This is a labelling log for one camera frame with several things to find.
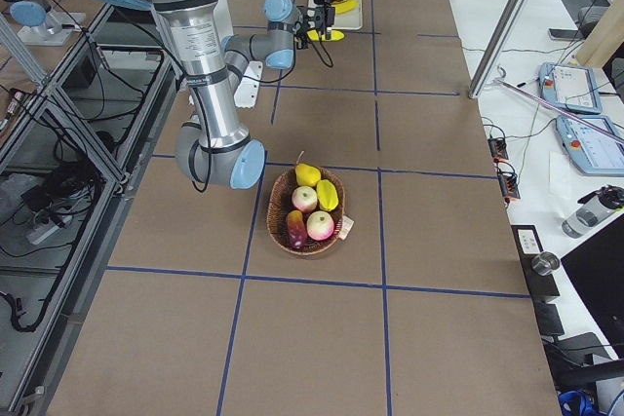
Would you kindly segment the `clear water bottle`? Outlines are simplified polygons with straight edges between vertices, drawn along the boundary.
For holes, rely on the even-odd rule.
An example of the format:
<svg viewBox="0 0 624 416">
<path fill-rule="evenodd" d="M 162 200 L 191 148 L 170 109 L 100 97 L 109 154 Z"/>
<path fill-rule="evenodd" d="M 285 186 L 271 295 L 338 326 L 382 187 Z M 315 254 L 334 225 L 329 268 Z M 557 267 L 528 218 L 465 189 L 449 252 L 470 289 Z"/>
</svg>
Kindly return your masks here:
<svg viewBox="0 0 624 416">
<path fill-rule="evenodd" d="M 562 222 L 562 230 L 578 239 L 623 209 L 623 188 L 606 185 L 581 197 L 580 207 Z"/>
</svg>

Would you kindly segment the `pink white apple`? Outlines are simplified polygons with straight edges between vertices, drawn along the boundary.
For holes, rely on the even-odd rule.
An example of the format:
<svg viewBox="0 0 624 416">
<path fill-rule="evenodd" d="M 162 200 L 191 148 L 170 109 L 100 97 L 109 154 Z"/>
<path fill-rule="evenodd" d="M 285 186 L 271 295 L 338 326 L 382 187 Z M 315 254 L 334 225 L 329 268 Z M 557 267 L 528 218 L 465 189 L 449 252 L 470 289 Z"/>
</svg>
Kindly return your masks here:
<svg viewBox="0 0 624 416">
<path fill-rule="evenodd" d="M 314 241 L 327 240 L 334 232 L 333 218 L 326 211 L 314 211 L 307 218 L 306 230 L 308 237 Z"/>
</svg>

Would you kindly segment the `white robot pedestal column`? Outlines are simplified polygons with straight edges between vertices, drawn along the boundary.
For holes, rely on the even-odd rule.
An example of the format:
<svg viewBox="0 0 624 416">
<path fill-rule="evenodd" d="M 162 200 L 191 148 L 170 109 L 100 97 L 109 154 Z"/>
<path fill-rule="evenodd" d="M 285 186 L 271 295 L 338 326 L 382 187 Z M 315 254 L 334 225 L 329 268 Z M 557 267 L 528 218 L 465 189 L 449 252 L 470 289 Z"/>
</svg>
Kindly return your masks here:
<svg viewBox="0 0 624 416">
<path fill-rule="evenodd" d="M 181 27 L 176 34 L 179 59 L 196 62 L 186 65 L 188 74 L 206 74 L 208 61 L 220 58 L 225 41 L 234 35 L 228 0 L 209 1 L 215 3 L 211 11 L 193 14 L 192 24 Z"/>
</svg>

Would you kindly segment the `paper price tag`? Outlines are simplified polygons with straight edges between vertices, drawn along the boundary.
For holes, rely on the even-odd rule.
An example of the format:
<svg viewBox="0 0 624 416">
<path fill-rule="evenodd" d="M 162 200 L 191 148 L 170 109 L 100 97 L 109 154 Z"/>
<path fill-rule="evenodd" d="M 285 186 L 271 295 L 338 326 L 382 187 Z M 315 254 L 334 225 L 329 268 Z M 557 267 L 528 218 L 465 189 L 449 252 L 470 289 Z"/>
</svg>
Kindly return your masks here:
<svg viewBox="0 0 624 416">
<path fill-rule="evenodd" d="M 341 220 L 341 227 L 338 232 L 338 237 L 341 240 L 345 240 L 348 237 L 353 226 L 354 226 L 354 220 L 348 216 L 343 216 Z"/>
</svg>

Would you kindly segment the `small metal cup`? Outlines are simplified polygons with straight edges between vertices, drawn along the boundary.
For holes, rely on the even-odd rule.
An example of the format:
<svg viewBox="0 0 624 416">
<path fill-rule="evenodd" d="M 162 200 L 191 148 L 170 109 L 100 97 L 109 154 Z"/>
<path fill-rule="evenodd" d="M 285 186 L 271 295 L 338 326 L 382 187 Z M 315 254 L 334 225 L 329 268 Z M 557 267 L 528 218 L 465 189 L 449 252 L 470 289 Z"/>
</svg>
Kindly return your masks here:
<svg viewBox="0 0 624 416">
<path fill-rule="evenodd" d="M 549 251 L 536 254 L 530 261 L 531 270 L 542 277 L 552 275 L 561 267 L 560 258 Z"/>
</svg>

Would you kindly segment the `yellow pear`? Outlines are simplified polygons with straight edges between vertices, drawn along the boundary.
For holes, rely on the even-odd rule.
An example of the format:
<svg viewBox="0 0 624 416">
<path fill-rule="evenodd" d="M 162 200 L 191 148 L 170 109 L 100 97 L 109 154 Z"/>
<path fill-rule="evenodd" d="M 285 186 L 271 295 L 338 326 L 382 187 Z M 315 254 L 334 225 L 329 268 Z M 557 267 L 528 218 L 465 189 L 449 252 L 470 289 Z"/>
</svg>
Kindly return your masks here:
<svg viewBox="0 0 624 416">
<path fill-rule="evenodd" d="M 301 151 L 294 166 L 295 179 L 298 186 L 315 188 L 322 179 L 321 171 L 303 162 L 304 151 Z"/>
</svg>

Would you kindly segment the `near teach pendant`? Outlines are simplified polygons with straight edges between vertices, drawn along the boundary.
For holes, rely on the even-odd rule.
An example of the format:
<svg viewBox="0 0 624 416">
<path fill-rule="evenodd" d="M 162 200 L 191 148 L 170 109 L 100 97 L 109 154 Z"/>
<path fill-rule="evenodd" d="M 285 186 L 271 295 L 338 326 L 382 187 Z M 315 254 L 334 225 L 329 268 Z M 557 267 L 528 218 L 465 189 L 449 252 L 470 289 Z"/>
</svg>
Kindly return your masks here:
<svg viewBox="0 0 624 416">
<path fill-rule="evenodd" d="M 584 116 L 579 120 L 559 116 L 556 130 L 562 147 L 573 165 L 592 176 L 623 175 L 623 144 L 615 125 L 604 115 Z"/>
</svg>

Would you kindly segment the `yellow star fruit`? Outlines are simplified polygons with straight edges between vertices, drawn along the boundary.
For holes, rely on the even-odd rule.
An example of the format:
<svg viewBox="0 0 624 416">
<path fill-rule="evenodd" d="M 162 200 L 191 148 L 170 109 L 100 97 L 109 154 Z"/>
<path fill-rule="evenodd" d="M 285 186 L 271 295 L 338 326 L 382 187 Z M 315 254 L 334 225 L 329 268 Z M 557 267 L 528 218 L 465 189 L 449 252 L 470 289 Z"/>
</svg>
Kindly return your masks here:
<svg viewBox="0 0 624 416">
<path fill-rule="evenodd" d="M 330 212 L 339 204 L 335 185 L 328 179 L 321 179 L 316 185 L 318 204 L 321 210 Z"/>
</svg>

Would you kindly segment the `long reach stick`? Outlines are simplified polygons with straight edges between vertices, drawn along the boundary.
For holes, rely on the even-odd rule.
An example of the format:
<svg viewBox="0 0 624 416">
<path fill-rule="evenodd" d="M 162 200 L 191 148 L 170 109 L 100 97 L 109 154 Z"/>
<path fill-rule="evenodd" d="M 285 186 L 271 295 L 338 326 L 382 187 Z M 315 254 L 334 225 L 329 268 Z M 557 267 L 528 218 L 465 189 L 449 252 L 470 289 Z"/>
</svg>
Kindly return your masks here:
<svg viewBox="0 0 624 416">
<path fill-rule="evenodd" d="M 620 136 L 617 136 L 615 133 L 610 133 L 607 130 L 604 130 L 602 128 L 597 127 L 596 125 L 590 124 L 587 120 L 585 120 L 585 119 L 583 119 L 581 117 L 578 117 L 577 115 L 575 115 L 575 114 L 573 114 L 573 113 L 571 113 L 569 111 L 566 111 L 566 110 L 563 110 L 561 108 L 558 108 L 557 106 L 553 105 L 552 103 L 548 102 L 547 100 L 545 100 L 545 99 L 543 99 L 543 98 L 541 98 L 539 96 L 532 95 L 532 94 L 528 93 L 527 91 L 525 91 L 524 89 L 519 88 L 519 87 L 517 87 L 515 85 L 512 85 L 512 84 L 506 82 L 501 77 L 495 77 L 489 84 L 491 86 L 495 86 L 495 87 L 496 86 L 501 86 L 501 87 L 503 87 L 503 88 L 513 92 L 513 93 L 516 93 L 516 94 L 520 95 L 523 98 L 532 100 L 532 101 L 536 102 L 537 104 L 539 104 L 540 106 L 542 106 L 542 107 L 544 107 L 544 108 L 546 108 L 546 109 L 548 109 L 550 111 L 556 112 L 556 113 L 558 113 L 558 114 L 560 114 L 562 116 L 565 116 L 567 119 L 570 119 L 571 121 L 577 122 L 580 125 L 583 125 L 583 126 L 587 127 L 588 129 L 591 129 L 594 132 L 598 132 L 598 133 L 604 135 L 606 138 L 609 138 L 612 141 L 615 141 L 620 146 L 622 146 L 624 144 L 624 139 L 621 138 Z"/>
</svg>

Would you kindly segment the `teach pendant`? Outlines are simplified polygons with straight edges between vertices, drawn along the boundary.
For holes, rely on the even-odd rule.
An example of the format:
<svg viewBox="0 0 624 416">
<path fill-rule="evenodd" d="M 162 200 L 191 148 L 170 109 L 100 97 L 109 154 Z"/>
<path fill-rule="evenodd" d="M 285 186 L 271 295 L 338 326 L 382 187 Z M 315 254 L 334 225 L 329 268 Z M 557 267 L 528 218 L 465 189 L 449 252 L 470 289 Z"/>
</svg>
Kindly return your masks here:
<svg viewBox="0 0 624 416">
<path fill-rule="evenodd" d="M 573 165 L 592 176 L 623 175 L 623 144 L 615 125 L 604 115 L 584 116 L 579 120 L 559 116 L 556 130 L 562 147 Z"/>
<path fill-rule="evenodd" d="M 598 84 L 591 68 L 544 62 L 538 77 L 541 97 L 555 107 L 584 115 L 603 112 Z"/>
</svg>

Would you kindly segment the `brown wicker basket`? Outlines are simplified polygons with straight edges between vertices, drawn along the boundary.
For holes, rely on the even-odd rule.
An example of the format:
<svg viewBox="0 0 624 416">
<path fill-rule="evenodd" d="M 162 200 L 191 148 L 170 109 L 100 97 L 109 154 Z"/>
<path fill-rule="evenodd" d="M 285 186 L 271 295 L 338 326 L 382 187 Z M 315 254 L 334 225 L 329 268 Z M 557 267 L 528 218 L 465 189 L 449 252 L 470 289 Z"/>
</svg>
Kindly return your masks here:
<svg viewBox="0 0 624 416">
<path fill-rule="evenodd" d="M 331 171 L 325 168 L 319 168 L 319 170 L 322 173 L 322 179 L 328 179 L 335 185 L 339 198 L 337 208 L 329 212 L 334 221 L 334 232 L 327 240 L 314 241 L 308 237 L 306 244 L 302 248 L 290 247 L 286 218 L 288 213 L 295 209 L 292 204 L 292 193 L 297 187 L 299 187 L 296 183 L 294 169 L 283 172 L 274 182 L 270 193 L 266 215 L 268 233 L 277 246 L 293 255 L 309 256 L 320 254 L 321 252 L 331 248 L 338 240 L 341 220 L 342 217 L 345 216 L 344 187 L 340 179 Z M 311 213 L 303 214 L 305 225 L 307 218 Z"/>
</svg>

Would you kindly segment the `aluminium frame post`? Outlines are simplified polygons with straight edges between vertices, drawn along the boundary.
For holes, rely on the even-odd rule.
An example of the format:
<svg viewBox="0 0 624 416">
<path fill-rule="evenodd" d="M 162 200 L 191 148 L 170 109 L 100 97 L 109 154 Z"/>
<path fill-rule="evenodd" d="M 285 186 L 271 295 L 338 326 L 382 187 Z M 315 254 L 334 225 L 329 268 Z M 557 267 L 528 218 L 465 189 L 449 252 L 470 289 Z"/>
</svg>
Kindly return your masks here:
<svg viewBox="0 0 624 416">
<path fill-rule="evenodd" d="M 478 98 L 490 78 L 513 26 L 528 0 L 508 0 L 472 78 L 468 96 Z"/>
</svg>

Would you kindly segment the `curved yellow banana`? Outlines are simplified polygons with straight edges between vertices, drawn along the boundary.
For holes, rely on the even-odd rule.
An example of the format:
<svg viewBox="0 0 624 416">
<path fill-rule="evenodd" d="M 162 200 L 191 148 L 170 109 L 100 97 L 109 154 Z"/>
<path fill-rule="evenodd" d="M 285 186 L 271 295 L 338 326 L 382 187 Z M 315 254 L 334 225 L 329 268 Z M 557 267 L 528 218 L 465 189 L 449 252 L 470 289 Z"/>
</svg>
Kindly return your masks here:
<svg viewBox="0 0 624 416">
<path fill-rule="evenodd" d="M 340 0 L 332 3 L 337 15 L 346 15 L 347 13 L 357 10 L 359 7 L 359 0 Z"/>
</svg>

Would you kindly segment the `far teach pendant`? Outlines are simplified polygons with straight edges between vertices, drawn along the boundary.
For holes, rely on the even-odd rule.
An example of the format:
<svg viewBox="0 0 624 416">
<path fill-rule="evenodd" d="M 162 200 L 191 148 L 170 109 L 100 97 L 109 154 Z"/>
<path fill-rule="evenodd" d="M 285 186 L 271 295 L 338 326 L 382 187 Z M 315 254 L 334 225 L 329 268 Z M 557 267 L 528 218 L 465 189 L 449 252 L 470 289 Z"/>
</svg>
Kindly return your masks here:
<svg viewBox="0 0 624 416">
<path fill-rule="evenodd" d="M 555 107 L 584 115 L 603 112 L 598 84 L 591 68 L 544 62 L 538 77 L 541 97 Z"/>
</svg>

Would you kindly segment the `white bear print tray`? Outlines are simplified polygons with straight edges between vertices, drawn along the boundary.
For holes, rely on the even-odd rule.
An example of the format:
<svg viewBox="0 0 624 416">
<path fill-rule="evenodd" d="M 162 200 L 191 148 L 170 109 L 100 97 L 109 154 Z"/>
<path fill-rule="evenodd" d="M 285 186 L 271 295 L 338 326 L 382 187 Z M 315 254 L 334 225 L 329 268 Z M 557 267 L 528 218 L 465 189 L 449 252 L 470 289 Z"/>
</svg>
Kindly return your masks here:
<svg viewBox="0 0 624 416">
<path fill-rule="evenodd" d="M 334 24 L 332 28 L 340 31 L 361 29 L 363 26 L 362 0 L 359 1 L 358 9 L 346 15 L 337 15 L 334 10 Z"/>
</svg>

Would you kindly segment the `dark red fruit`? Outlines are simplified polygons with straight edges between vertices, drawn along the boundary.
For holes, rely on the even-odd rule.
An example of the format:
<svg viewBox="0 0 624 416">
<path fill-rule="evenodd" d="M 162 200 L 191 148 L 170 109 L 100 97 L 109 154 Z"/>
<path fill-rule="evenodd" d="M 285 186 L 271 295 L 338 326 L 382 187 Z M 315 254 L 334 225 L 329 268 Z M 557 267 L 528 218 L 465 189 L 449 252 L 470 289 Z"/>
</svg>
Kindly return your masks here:
<svg viewBox="0 0 624 416">
<path fill-rule="evenodd" d="M 290 211 L 286 223 L 290 247 L 302 248 L 308 239 L 303 213 L 298 209 Z"/>
</svg>

